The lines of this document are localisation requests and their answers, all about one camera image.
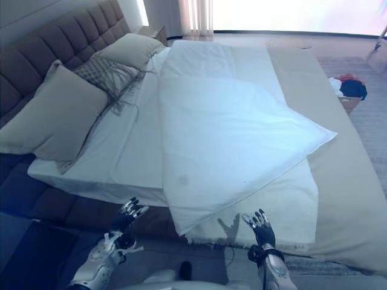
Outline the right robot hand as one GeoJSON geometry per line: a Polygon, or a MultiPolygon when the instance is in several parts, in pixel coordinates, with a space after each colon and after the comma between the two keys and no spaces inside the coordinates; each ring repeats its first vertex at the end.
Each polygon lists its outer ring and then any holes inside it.
{"type": "Polygon", "coordinates": [[[252,216],[242,214],[242,219],[253,230],[259,246],[275,247],[275,234],[263,209],[260,208],[252,216]]]}

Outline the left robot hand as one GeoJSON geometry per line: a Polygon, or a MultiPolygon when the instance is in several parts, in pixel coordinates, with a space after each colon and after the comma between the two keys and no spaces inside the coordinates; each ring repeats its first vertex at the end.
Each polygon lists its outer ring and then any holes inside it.
{"type": "Polygon", "coordinates": [[[124,233],[140,216],[143,216],[149,210],[149,206],[139,205],[138,203],[139,200],[133,197],[121,207],[112,222],[112,231],[124,233]]]}

